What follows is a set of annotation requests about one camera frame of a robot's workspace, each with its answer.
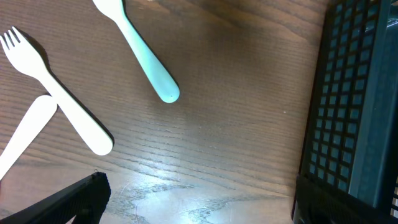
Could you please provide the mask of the white plastic fork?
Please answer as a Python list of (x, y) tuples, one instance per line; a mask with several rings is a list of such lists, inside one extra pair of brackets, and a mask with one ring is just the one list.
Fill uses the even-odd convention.
[(95, 154), (105, 156), (111, 152), (111, 136), (55, 79), (42, 56), (16, 27), (1, 36), (1, 45), (12, 66), (24, 75), (38, 80), (55, 99), (82, 140)]

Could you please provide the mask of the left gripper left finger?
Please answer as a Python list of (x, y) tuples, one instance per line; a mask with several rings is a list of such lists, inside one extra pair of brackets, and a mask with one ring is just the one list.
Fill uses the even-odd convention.
[(111, 196), (104, 172), (95, 172), (1, 220), (2, 224), (99, 223)]

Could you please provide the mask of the mint green plastic fork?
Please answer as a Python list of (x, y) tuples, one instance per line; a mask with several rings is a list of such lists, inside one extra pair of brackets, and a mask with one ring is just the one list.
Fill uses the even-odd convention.
[(102, 14), (119, 27), (159, 98), (166, 103), (177, 101), (180, 96), (177, 83), (127, 18), (123, 1), (93, 0), (93, 2)]

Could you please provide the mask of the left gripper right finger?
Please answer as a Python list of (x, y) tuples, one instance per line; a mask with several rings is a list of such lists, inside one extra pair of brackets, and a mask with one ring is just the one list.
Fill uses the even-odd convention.
[(397, 218), (329, 185), (299, 175), (291, 218), (294, 223), (397, 224)]

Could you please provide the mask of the clear plastic basket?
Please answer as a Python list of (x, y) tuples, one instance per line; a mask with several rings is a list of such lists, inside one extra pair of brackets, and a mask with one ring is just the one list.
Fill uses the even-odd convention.
[(396, 185), (394, 187), (394, 193), (393, 193), (393, 198), (392, 198), (392, 207), (391, 207), (391, 211), (390, 214), (391, 216), (398, 218), (398, 180), (396, 180)]

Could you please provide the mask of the black plastic basket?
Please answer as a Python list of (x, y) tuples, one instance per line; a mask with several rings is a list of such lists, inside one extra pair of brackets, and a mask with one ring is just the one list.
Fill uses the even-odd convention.
[(331, 1), (300, 173), (390, 214), (397, 180), (397, 2)]

